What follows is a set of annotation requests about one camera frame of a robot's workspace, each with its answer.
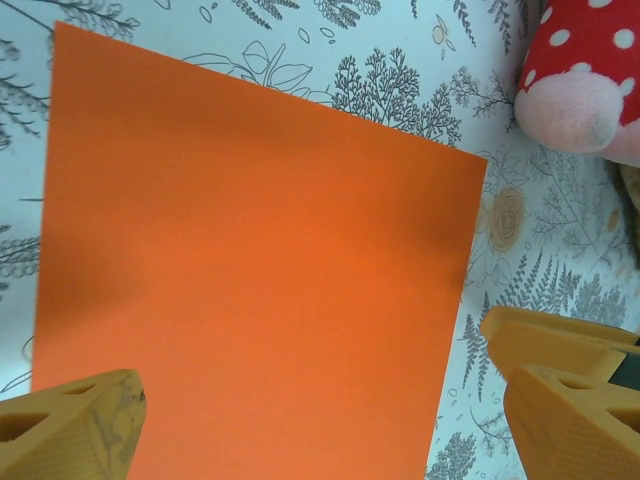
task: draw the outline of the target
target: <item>patterned tablecloth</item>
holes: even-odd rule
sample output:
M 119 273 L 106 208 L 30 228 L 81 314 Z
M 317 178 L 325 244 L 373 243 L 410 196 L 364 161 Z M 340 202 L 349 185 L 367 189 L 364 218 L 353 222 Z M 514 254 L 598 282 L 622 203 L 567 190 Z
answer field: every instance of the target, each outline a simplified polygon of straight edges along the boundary
M 0 0 L 0 399 L 29 388 L 52 28 L 64 20 L 489 159 L 426 477 L 524 478 L 484 313 L 508 304 L 636 329 L 640 311 L 604 163 L 546 151 L 514 123 L 543 3 Z

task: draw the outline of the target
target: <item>mushroom plush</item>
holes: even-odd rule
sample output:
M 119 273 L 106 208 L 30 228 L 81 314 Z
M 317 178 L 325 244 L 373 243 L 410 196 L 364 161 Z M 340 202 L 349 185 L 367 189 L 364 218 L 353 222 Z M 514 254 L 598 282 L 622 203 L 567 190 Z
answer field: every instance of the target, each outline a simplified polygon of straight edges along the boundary
M 548 148 L 640 167 L 640 0 L 549 0 L 515 115 Z

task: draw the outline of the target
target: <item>red polka dot fabric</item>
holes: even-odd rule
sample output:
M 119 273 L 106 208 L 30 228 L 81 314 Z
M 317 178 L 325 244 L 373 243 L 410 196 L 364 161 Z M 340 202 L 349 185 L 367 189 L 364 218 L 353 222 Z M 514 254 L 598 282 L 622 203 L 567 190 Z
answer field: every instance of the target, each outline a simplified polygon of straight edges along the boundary
M 639 0 L 547 2 L 519 90 L 571 70 L 604 75 L 620 85 L 625 95 L 621 125 L 640 118 Z

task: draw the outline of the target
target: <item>flower illustration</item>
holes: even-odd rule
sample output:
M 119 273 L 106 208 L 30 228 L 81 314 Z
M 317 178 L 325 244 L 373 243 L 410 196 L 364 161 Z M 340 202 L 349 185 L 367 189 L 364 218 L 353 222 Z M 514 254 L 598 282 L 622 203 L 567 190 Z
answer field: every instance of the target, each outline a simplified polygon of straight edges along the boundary
M 493 250 L 506 253 L 516 244 L 525 219 L 525 200 L 516 187 L 502 189 L 489 211 L 487 235 Z

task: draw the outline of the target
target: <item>orange card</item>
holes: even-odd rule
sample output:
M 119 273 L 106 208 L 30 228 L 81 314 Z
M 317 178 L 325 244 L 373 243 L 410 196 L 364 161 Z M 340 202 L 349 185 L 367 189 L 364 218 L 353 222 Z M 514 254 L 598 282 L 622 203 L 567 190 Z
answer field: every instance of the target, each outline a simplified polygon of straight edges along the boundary
M 55 35 L 34 388 L 137 369 L 132 480 L 422 479 L 485 161 Z

